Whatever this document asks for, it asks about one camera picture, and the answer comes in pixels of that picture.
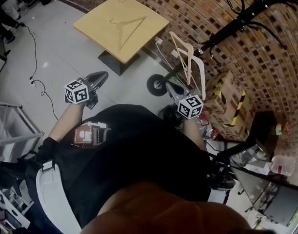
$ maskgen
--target white floor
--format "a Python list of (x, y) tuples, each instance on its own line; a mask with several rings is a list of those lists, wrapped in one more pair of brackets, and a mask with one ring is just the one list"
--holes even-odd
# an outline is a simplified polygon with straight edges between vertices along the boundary
[[(165, 75), (166, 70), (140, 52), (140, 58), (119, 77), (98, 59), (104, 49), (74, 29), (73, 23), (83, 15), (57, 0), (46, 6), (38, 3), (22, 15), (21, 21), (36, 39), (38, 69), (34, 79), (45, 84), (57, 117), (68, 105), (64, 102), (64, 85), (97, 71), (107, 71), (109, 78), (97, 92), (98, 104), (92, 111), (85, 108), (83, 118), (94, 116), (114, 104), (143, 105), (153, 113), (170, 104), (168, 95), (155, 97), (146, 88), (146, 81), (152, 74)], [(27, 28), (20, 27), (14, 34), (16, 39), (6, 45), (11, 52), (0, 74), (0, 101), (23, 105), (35, 126), (49, 133), (56, 122), (51, 102), (40, 95), (42, 85), (36, 82), (33, 87), (29, 80), (35, 69), (33, 38)]]

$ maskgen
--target coat rack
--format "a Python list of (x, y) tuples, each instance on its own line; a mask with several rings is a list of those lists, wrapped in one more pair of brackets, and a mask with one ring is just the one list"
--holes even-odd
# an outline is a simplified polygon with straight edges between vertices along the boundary
[[(268, 27), (263, 25), (262, 23), (252, 21), (258, 14), (269, 8), (271, 5), (276, 3), (283, 3), (293, 10), (297, 10), (292, 4), (298, 5), (298, 0), (254, 0), (253, 4), (245, 9), (244, 0), (241, 1), (241, 11), (236, 11), (230, 2), (230, 0), (226, 0), (229, 4), (231, 10), (237, 14), (237, 18), (232, 22), (227, 24), (221, 30), (219, 30), (216, 34), (212, 34), (210, 38), (205, 42), (198, 42), (191, 35), (188, 37), (192, 39), (195, 43), (202, 45), (198, 50), (194, 52), (194, 55), (199, 57), (203, 54), (204, 51), (209, 49), (209, 53), (211, 58), (221, 66), (221, 63), (214, 57), (213, 48), (217, 46), (219, 43), (224, 41), (229, 36), (235, 34), (237, 31), (244, 32), (244, 27), (247, 26), (249, 28), (253, 28), (255, 30), (259, 30), (259, 27), (268, 31), (280, 44), (284, 49), (287, 49), (287, 46), (280, 40), (280, 38), (272, 32)], [(162, 75), (153, 75), (154, 79), (151, 77), (147, 81), (147, 88), (149, 92), (153, 95), (163, 96), (166, 93), (165, 82), (174, 76), (178, 71), (182, 69), (181, 65), (178, 65), (171, 72), (169, 72), (166, 76)]]

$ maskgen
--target electrical cord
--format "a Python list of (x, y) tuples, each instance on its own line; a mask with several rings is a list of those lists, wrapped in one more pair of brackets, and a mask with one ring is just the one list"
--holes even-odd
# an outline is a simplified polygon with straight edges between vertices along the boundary
[(39, 82), (43, 85), (43, 91), (40, 93), (40, 95), (41, 95), (41, 96), (43, 96), (43, 95), (47, 95), (47, 96), (48, 96), (48, 98), (49, 98), (50, 101), (51, 101), (51, 106), (52, 106), (52, 112), (53, 112), (53, 115), (54, 115), (55, 118), (58, 120), (58, 117), (57, 117), (56, 114), (55, 114), (55, 109), (54, 109), (54, 107), (53, 107), (53, 102), (52, 102), (50, 96), (46, 93), (46, 87), (45, 87), (45, 85), (42, 83), (41, 80), (33, 80), (31, 83), (34, 84), (35, 81), (39, 81)]
[(36, 51), (37, 51), (37, 47), (36, 47), (36, 40), (35, 40), (35, 37), (33, 36), (32, 32), (30, 31), (30, 28), (28, 26), (26, 26), (25, 24), (23, 24), (24, 27), (26, 27), (28, 29), (28, 32), (31, 34), (31, 36), (33, 37), (33, 40), (34, 40), (34, 46), (35, 46), (35, 63), (36, 63), (36, 67), (35, 67), (35, 70), (34, 70), (34, 73), (33, 75), (30, 77), (30, 80), (31, 80), (31, 84), (34, 84), (35, 81), (39, 81), (42, 85), (43, 85), (43, 91), (40, 93), (41, 96), (43, 95), (47, 95), (47, 97), (50, 99), (51, 101), (51, 106), (52, 106), (52, 113), (53, 115), (55, 116), (55, 118), (58, 120), (58, 117), (56, 116), (55, 114), (55, 109), (53, 107), (53, 102), (51, 100), (51, 97), (47, 94), (46, 92), (46, 87), (45, 87), (45, 84), (43, 84), (43, 82), (41, 80), (37, 80), (37, 79), (34, 79), (33, 76), (35, 75), (36, 71), (37, 71), (37, 67), (38, 67), (38, 64), (37, 64), (37, 55), (36, 55)]
[(32, 74), (32, 76), (30, 77), (30, 80), (33, 79), (33, 76), (35, 75), (36, 71), (37, 71), (37, 67), (38, 67), (38, 64), (37, 64), (37, 56), (36, 56), (36, 51), (37, 51), (37, 46), (36, 46), (36, 40), (35, 40), (35, 37), (33, 36), (32, 32), (30, 31), (30, 28), (26, 25), (24, 25), (24, 27), (26, 27), (28, 29), (28, 32), (31, 34), (33, 40), (34, 40), (34, 46), (35, 46), (35, 63), (36, 63), (36, 67), (35, 67), (35, 70)]

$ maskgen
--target small black wheel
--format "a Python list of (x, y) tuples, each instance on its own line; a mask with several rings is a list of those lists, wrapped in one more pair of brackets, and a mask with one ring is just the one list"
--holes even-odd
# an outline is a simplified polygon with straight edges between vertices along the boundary
[(160, 83), (164, 78), (162, 75), (152, 75), (147, 80), (147, 89), (154, 96), (163, 96), (167, 93), (165, 83)]

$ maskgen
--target belt buckle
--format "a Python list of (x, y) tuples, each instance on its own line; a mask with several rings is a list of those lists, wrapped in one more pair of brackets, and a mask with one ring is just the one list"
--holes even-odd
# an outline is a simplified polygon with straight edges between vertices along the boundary
[(43, 174), (46, 172), (52, 171), (54, 169), (55, 169), (55, 163), (53, 160), (43, 163), (42, 168), (41, 168)]

